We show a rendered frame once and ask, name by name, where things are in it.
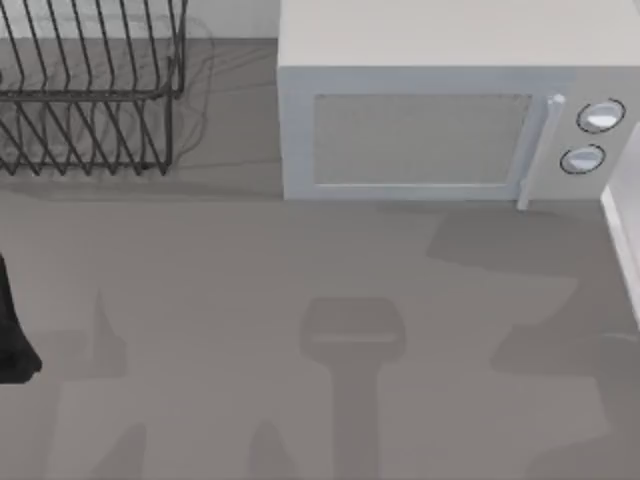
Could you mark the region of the microwave oven door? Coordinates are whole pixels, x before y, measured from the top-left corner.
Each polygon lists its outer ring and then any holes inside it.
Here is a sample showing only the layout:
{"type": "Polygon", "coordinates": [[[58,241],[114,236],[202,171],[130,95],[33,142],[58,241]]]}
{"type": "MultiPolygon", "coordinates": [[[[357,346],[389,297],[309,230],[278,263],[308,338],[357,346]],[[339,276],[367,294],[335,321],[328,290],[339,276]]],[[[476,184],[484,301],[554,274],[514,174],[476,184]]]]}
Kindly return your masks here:
{"type": "Polygon", "coordinates": [[[547,68],[280,67],[288,199],[514,199],[565,87],[547,68]]]}

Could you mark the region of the pale microwave oven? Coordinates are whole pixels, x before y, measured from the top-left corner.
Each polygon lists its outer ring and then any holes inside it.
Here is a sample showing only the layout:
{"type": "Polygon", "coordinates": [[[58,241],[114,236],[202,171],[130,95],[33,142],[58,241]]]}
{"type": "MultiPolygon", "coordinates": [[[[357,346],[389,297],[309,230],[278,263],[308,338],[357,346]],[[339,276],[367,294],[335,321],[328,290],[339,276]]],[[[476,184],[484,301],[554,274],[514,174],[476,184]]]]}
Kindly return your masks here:
{"type": "Polygon", "coordinates": [[[635,0],[282,0],[280,67],[534,67],[561,74],[566,104],[533,202],[598,199],[640,123],[640,8],[635,0]],[[587,104],[616,99],[623,121],[579,129],[587,104]],[[567,150],[595,144],[605,162],[564,173],[567,150]]]}

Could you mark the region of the small microwave knob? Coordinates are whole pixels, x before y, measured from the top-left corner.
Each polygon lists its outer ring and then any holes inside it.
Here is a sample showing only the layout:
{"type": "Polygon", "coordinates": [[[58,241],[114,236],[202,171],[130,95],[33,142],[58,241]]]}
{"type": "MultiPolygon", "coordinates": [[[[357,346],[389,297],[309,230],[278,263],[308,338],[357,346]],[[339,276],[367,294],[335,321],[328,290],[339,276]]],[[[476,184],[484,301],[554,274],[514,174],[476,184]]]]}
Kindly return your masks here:
{"type": "Polygon", "coordinates": [[[606,160],[607,154],[599,145],[567,150],[559,160],[561,170],[568,175],[586,175],[597,170],[606,160]]]}

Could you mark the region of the large microwave knob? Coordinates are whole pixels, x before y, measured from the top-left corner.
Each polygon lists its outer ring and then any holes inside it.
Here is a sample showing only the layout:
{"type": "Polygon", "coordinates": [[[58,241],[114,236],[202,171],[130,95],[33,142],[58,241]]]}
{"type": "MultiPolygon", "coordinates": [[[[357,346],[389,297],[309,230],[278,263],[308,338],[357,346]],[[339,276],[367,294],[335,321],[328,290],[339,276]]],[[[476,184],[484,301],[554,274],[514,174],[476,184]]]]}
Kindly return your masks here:
{"type": "Polygon", "coordinates": [[[577,115],[576,124],[588,134],[601,134],[614,129],[624,119],[626,107],[616,99],[585,105],[577,115]]]}

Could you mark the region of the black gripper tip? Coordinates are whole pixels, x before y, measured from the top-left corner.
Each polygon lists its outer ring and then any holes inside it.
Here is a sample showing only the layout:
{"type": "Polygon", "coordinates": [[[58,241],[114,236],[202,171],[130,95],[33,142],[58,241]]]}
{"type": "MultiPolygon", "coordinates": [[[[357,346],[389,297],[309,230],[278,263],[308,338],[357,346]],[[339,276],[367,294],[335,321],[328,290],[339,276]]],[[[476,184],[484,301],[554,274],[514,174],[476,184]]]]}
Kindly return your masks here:
{"type": "Polygon", "coordinates": [[[6,262],[0,253],[0,385],[25,384],[42,367],[41,357],[19,322],[6,262]]]}

